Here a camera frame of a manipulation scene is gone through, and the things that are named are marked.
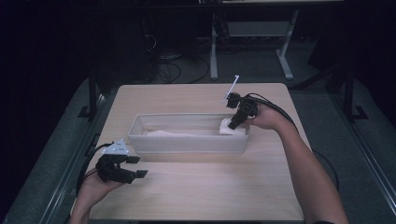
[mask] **hand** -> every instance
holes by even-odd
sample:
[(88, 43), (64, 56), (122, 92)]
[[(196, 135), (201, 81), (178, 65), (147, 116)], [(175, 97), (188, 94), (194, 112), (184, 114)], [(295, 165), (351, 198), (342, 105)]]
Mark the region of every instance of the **hand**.
[(258, 115), (253, 119), (245, 120), (244, 124), (255, 125), (263, 129), (271, 129), (277, 132), (282, 127), (292, 125), (287, 119), (268, 105), (257, 104), (257, 107), (259, 109)]
[(78, 192), (70, 223), (87, 223), (91, 208), (102, 201), (111, 190), (122, 185), (123, 183), (119, 182), (104, 182), (97, 174), (96, 168), (90, 170)]

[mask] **floor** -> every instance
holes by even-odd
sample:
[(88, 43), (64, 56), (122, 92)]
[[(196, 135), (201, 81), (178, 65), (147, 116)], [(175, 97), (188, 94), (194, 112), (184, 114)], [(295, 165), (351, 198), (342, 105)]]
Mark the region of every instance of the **floor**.
[[(315, 42), (293, 41), (287, 59), (294, 80), (286, 80), (276, 58), (278, 43), (272, 40), (258, 45), (254, 39), (238, 40), (234, 50), (224, 50), (218, 55), (218, 80), (211, 80), (207, 73), (207, 51), (200, 53), (199, 58), (178, 58), (169, 49), (164, 54), (167, 60), (157, 70), (162, 75), (149, 84), (167, 83), (180, 73), (169, 85), (197, 79), (195, 83), (232, 83), (234, 75), (239, 75), (240, 83), (281, 82), (291, 87), (319, 72), (307, 63)], [(395, 128), (359, 81), (355, 81), (354, 105), (361, 106), (368, 119), (347, 120), (342, 111), (343, 90), (326, 92), (328, 80), (323, 78), (303, 90), (290, 91), (310, 145), (334, 183), (338, 183), (350, 223), (396, 223), (395, 198), (392, 198), (396, 186)], [(75, 199), (78, 172), (86, 159), (84, 155), (94, 147), (117, 89), (114, 87), (98, 98), (98, 113), (89, 121), (78, 117), (81, 108), (89, 104), (88, 81), (81, 83), (3, 223), (66, 221)], [(91, 223), (137, 222), (92, 220)]]

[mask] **table leg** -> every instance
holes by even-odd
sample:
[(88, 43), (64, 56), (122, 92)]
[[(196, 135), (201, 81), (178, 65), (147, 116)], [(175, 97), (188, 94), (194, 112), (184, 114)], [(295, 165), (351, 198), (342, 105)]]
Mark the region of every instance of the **table leg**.
[(299, 12), (298, 10), (295, 10), (293, 12), (290, 22), (289, 22), (288, 30), (286, 31), (286, 34), (285, 34), (285, 42), (281, 49), (276, 50), (277, 58), (279, 59), (280, 65), (282, 66), (283, 73), (285, 74), (286, 79), (293, 79), (293, 74), (291, 73), (291, 70), (289, 68), (288, 61), (285, 58), (285, 55), (286, 55), (286, 51), (288, 50), (291, 35), (293, 34), (295, 22), (297, 21), (298, 12)]
[(212, 25), (212, 49), (210, 51), (210, 78), (218, 79), (218, 60), (216, 58), (216, 31)]

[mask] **plastic tub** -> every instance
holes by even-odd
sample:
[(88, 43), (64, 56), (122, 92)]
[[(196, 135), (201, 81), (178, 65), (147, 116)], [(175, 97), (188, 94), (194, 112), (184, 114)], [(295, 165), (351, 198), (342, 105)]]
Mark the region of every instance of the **plastic tub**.
[(243, 153), (246, 134), (219, 134), (233, 114), (137, 115), (128, 132), (136, 153)]

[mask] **wooden tabletop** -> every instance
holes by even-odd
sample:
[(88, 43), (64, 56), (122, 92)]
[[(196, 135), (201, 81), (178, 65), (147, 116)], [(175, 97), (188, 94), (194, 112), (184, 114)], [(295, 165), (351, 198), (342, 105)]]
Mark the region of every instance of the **wooden tabletop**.
[[(120, 87), (98, 146), (124, 139), (137, 114), (229, 113), (220, 101), (231, 84), (132, 85)], [(233, 91), (258, 93), (283, 108), (308, 144), (285, 85), (236, 84)], [(100, 158), (93, 157), (90, 168)], [(131, 171), (143, 179), (110, 192), (91, 211), (92, 219), (128, 220), (303, 220), (280, 139), (251, 127), (243, 154), (139, 155)]]

